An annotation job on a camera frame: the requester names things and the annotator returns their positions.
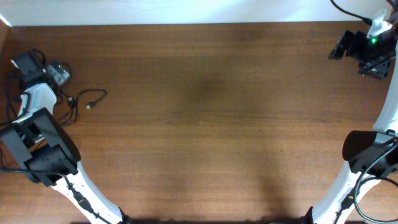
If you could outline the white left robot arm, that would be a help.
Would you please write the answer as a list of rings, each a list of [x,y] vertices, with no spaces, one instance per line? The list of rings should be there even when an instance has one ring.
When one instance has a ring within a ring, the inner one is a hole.
[[[1,123],[1,142],[18,168],[1,171],[24,174],[31,182],[51,187],[65,196],[90,223],[130,223],[131,219],[110,202],[90,180],[81,154],[64,130],[66,120],[53,116],[66,96],[62,91],[72,76],[64,64],[46,62],[32,49],[11,59],[15,70],[6,82],[19,82],[19,93],[5,91],[7,120]]]

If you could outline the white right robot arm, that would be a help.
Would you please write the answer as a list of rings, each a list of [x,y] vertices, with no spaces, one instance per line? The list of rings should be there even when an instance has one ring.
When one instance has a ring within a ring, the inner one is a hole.
[[[389,182],[397,172],[397,1],[389,1],[390,18],[381,9],[373,18],[360,19],[370,26],[367,33],[349,30],[329,54],[333,60],[344,56],[359,62],[358,73],[379,80],[391,75],[382,110],[370,131],[352,131],[344,143],[343,166],[327,194],[299,219],[303,224],[345,223],[353,210],[366,221],[380,221],[365,215],[359,201],[380,181]]]

